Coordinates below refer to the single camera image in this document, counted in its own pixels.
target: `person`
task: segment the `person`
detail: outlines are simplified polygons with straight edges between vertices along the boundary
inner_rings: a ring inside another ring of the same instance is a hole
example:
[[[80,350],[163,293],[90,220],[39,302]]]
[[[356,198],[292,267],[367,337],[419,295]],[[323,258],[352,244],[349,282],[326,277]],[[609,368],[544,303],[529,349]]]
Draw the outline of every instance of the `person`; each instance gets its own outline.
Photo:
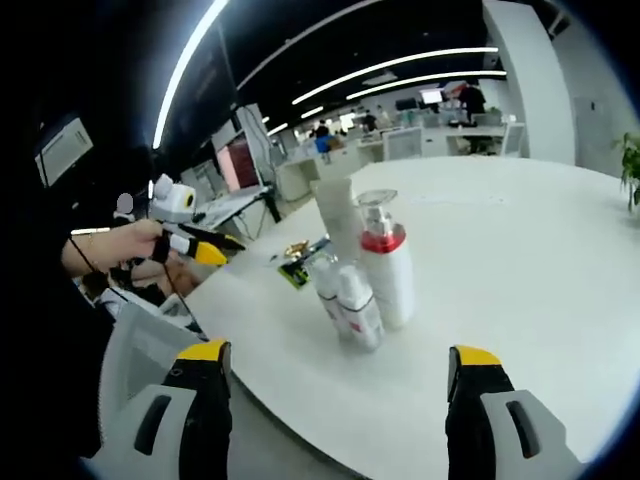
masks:
[[[467,120],[471,123],[472,115],[476,113],[484,113],[484,104],[486,100],[482,91],[474,85],[465,83],[464,88],[458,96],[460,106],[467,110]]]
[[[320,125],[316,128],[315,143],[318,153],[327,153],[331,150],[330,140],[333,138],[329,133],[326,122],[320,120]]]
[[[389,114],[382,108],[382,105],[378,105],[378,122],[381,128],[389,128],[392,125]]]
[[[366,115],[362,119],[362,124],[367,132],[373,132],[378,129],[378,126],[376,125],[376,117],[371,115],[371,110],[366,111]]]
[[[320,125],[316,128],[316,138],[326,137],[329,135],[329,128],[327,128],[327,122],[320,120]]]

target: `ceiling light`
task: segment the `ceiling light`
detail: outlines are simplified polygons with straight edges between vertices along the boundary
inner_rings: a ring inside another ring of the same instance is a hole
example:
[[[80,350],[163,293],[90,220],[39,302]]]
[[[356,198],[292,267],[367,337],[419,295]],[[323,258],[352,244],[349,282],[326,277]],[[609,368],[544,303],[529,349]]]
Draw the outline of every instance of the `ceiling light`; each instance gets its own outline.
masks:
[[[229,0],[214,0],[209,9],[205,12],[200,22],[198,22],[198,25],[196,25],[196,28],[191,34],[191,37],[189,37],[189,41],[185,45],[184,50],[182,50],[180,58],[178,58],[178,63],[176,63],[176,66],[173,69],[173,73],[171,74],[171,79],[169,80],[167,91],[165,92],[164,98],[162,99],[162,106],[160,107],[160,114],[158,115],[158,123],[156,124],[156,133],[153,136],[154,149],[160,147],[162,134],[164,132],[164,126],[167,122],[167,117],[169,116],[169,109],[171,108],[171,102],[173,101],[173,97],[178,90],[178,84],[180,83],[180,79],[182,79],[182,75],[187,69],[189,60],[191,60],[191,57],[196,51],[196,48],[198,48],[198,45],[204,38],[213,21],[218,17],[218,15],[220,15],[220,12],[228,2]]]
[[[267,132],[267,135],[269,135],[269,136],[275,135],[276,133],[281,132],[282,130],[287,128],[288,126],[289,126],[288,123],[283,123],[282,125],[279,125],[276,128],[274,128],[273,130],[271,130],[270,132]]]
[[[302,115],[300,115],[300,118],[310,117],[311,115],[315,115],[316,113],[321,112],[322,110],[324,110],[324,107],[314,108],[313,110],[309,110],[308,112],[305,112]]]
[[[391,67],[392,65],[412,62],[414,60],[421,60],[423,58],[440,57],[443,55],[458,55],[462,53],[496,53],[497,51],[498,51],[497,47],[450,48],[448,50],[436,50],[433,52],[417,53],[415,55],[396,58],[395,60],[389,60],[387,62],[378,63],[377,65],[373,65],[371,67],[363,68],[362,70],[358,70],[357,72],[353,72],[348,75],[345,75],[344,77],[340,77],[336,80],[332,80],[331,82],[321,85],[318,88],[314,88],[313,90],[311,90],[308,93],[305,93],[301,97],[296,98],[293,102],[291,102],[291,105],[297,105],[298,103],[303,102],[306,99],[311,98],[314,95],[320,92],[323,92],[324,90],[327,90],[328,88],[335,87],[336,85],[342,82],[346,82],[347,80],[351,80],[353,78],[359,77],[360,75],[365,75],[367,73],[380,70],[381,68]]]
[[[506,77],[507,72],[503,70],[474,70],[470,72],[449,72],[438,73],[435,75],[424,75],[422,77],[407,78],[406,80],[398,80],[397,82],[385,83],[384,85],[378,85],[377,87],[368,88],[360,92],[347,95],[347,100],[352,100],[357,97],[369,95],[370,93],[379,92],[380,90],[386,90],[388,88],[399,87],[400,85],[407,85],[409,83],[428,82],[430,80],[439,80],[441,78],[451,77],[481,77],[481,76],[499,76]]]
[[[109,227],[104,228],[80,228],[78,230],[71,230],[71,235],[89,235],[92,233],[105,233],[111,230]]]

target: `white table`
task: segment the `white table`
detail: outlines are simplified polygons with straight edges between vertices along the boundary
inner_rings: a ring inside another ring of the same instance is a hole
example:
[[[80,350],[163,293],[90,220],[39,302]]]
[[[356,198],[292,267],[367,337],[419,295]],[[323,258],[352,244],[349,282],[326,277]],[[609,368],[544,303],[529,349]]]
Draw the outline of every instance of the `white table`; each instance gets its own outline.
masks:
[[[599,452],[640,378],[640,223],[619,180],[526,159],[373,164],[357,192],[398,189],[418,314],[373,354],[341,348],[311,287],[269,259],[324,233],[315,202],[286,218],[188,298],[233,369],[293,431],[376,480],[446,479],[448,348],[485,348],[516,389],[566,426],[582,461]]]

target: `gray chair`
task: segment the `gray chair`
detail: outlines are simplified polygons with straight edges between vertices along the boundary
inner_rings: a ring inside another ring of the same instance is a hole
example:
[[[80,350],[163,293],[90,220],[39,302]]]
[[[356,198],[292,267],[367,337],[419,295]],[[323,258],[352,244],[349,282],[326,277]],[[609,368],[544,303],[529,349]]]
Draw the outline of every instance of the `gray chair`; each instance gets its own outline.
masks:
[[[522,150],[522,142],[526,133],[524,123],[509,123],[507,131],[502,140],[502,148],[500,149],[501,157],[520,157]]]
[[[471,115],[471,121],[479,127],[499,127],[502,125],[502,116],[496,113],[476,113]]]
[[[404,128],[382,137],[384,161],[422,158],[422,128]]]
[[[422,123],[424,128],[439,128],[440,116],[435,113],[427,113],[422,116]]]

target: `white pillar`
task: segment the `white pillar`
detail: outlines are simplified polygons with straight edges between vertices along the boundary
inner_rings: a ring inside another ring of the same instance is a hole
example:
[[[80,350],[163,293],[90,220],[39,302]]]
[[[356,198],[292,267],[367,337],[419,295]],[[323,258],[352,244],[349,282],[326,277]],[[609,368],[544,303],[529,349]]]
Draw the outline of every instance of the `white pillar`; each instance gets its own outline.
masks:
[[[484,21],[507,71],[518,121],[527,124],[529,157],[575,165],[571,99],[549,36],[533,8],[484,0]]]

